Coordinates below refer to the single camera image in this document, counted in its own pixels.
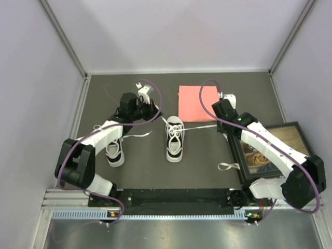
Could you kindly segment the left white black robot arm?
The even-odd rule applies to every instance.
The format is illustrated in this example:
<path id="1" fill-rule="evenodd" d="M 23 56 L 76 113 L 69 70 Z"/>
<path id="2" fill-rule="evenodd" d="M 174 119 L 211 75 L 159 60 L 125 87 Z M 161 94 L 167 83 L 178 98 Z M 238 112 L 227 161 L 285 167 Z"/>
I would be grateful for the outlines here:
<path id="1" fill-rule="evenodd" d="M 134 93 L 124 93 L 120 106 L 100 128 L 79 139 L 63 142 L 54 172 L 58 187 L 64 189 L 65 184 L 70 184 L 100 196 L 105 205 L 115 204 L 117 185 L 96 174 L 96 156 L 134 126 L 148 124 L 161 115 L 160 107 L 152 99 L 147 101 Z"/>

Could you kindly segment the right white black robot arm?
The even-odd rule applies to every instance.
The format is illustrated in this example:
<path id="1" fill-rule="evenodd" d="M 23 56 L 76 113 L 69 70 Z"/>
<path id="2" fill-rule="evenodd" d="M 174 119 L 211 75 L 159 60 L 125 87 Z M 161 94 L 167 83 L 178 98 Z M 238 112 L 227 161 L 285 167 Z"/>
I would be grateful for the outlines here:
<path id="1" fill-rule="evenodd" d="M 319 156 L 306 156 L 289 147 L 251 114 L 239 115 L 228 99 L 220 99 L 212 104 L 212 109 L 222 132 L 252 146 L 283 175 L 283 178 L 254 180 L 242 192 L 246 204 L 254 205 L 260 199 L 271 198 L 284 200 L 298 210 L 312 200 L 320 206 L 320 193 L 326 188 L 326 179 L 324 162 Z"/>

